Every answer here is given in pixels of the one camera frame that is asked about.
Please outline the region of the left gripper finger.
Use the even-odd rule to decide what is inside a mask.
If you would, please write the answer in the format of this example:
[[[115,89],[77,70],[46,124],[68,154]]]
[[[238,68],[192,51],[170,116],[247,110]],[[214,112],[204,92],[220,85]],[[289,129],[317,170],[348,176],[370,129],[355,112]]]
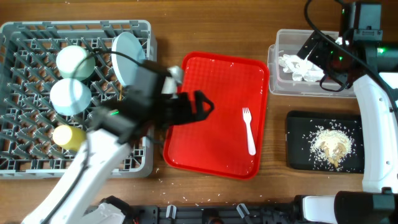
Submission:
[[[196,107],[195,121],[204,121],[210,115],[210,113],[214,110],[214,106],[211,105],[210,109],[205,110],[204,107]]]
[[[204,103],[209,105],[211,109],[215,108],[214,103],[211,100],[209,100],[202,91],[196,90],[194,92],[194,97],[195,97],[195,106],[197,109],[203,109]]]

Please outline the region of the yellow cup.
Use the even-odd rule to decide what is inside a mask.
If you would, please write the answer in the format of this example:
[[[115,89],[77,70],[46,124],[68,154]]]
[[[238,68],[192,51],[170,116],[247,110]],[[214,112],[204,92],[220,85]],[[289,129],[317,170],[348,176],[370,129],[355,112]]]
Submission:
[[[61,125],[54,129],[52,139],[55,144],[65,150],[79,151],[86,140],[86,132],[80,128]]]

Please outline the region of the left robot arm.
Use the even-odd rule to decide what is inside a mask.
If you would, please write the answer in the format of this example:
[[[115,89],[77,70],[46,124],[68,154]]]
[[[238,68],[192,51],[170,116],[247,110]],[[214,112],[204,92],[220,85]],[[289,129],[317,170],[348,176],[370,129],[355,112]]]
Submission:
[[[184,71],[143,60],[124,100],[109,100],[95,110],[91,131],[73,162],[47,198],[24,223],[82,223],[103,184],[128,157],[134,142],[152,126],[166,127],[207,119],[214,103],[200,91],[179,92]]]

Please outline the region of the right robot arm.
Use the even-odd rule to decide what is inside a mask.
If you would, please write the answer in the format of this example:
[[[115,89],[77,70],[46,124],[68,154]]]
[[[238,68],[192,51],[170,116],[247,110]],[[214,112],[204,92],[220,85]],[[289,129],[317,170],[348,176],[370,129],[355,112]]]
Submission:
[[[341,2],[342,42],[314,29],[298,52],[341,90],[354,90],[363,126],[364,175],[361,192],[297,196],[295,220],[397,222],[397,44],[384,42],[382,35],[379,3]]]

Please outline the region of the light blue plate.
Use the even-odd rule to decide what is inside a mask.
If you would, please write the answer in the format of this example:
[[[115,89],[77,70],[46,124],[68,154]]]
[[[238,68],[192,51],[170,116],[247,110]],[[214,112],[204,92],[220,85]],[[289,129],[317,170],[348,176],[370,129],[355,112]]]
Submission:
[[[119,52],[131,57],[137,62],[142,62],[146,55],[138,38],[130,32],[123,32],[118,35],[113,44],[113,52]],[[122,86],[132,85],[137,73],[138,65],[121,55],[112,54],[111,61],[114,73]]]

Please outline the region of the wooden chopstick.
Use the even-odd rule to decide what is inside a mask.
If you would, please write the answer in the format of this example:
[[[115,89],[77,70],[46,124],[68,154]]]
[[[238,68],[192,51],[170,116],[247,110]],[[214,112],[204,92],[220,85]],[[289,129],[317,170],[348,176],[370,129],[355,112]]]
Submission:
[[[123,99],[123,86],[121,85],[119,88],[119,101]]]

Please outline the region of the white tissue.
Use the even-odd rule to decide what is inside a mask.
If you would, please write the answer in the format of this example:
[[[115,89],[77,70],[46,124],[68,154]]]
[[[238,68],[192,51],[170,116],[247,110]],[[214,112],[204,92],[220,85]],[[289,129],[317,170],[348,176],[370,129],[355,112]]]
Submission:
[[[297,57],[294,59],[294,65],[293,81],[317,82],[324,76],[323,70],[307,59]]]

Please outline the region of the green bowl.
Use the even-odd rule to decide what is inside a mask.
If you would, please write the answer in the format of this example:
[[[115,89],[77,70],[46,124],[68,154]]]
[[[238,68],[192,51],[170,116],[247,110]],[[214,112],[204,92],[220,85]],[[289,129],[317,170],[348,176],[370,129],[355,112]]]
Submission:
[[[87,57],[89,52],[84,48],[71,45],[62,49],[56,58],[56,65],[62,78],[72,78],[77,66]],[[85,60],[76,71],[74,76],[79,81],[86,80],[91,76],[95,68],[95,59]]]

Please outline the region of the white napkin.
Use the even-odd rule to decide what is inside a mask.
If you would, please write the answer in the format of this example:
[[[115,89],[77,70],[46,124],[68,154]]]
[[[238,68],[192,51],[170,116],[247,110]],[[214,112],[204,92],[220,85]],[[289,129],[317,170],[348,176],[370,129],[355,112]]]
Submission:
[[[296,55],[283,54],[279,56],[279,65],[283,68],[285,73],[291,73],[293,81],[303,80],[303,68],[302,65],[305,64],[304,60]]]

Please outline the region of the small light blue bowl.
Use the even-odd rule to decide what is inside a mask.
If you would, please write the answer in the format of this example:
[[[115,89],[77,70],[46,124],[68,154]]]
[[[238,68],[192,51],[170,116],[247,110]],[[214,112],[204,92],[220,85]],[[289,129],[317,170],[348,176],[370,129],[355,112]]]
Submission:
[[[58,114],[73,116],[87,109],[91,91],[79,80],[64,78],[51,88],[50,101]]]

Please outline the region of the white plastic fork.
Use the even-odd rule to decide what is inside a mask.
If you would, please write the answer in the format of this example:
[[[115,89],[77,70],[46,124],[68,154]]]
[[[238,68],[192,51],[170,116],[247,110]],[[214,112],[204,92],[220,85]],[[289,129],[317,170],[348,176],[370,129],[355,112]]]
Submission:
[[[255,156],[256,155],[256,146],[255,146],[254,138],[252,135],[252,129],[251,129],[252,116],[251,116],[251,112],[250,112],[249,108],[243,108],[243,120],[246,125],[248,153],[251,156]]]

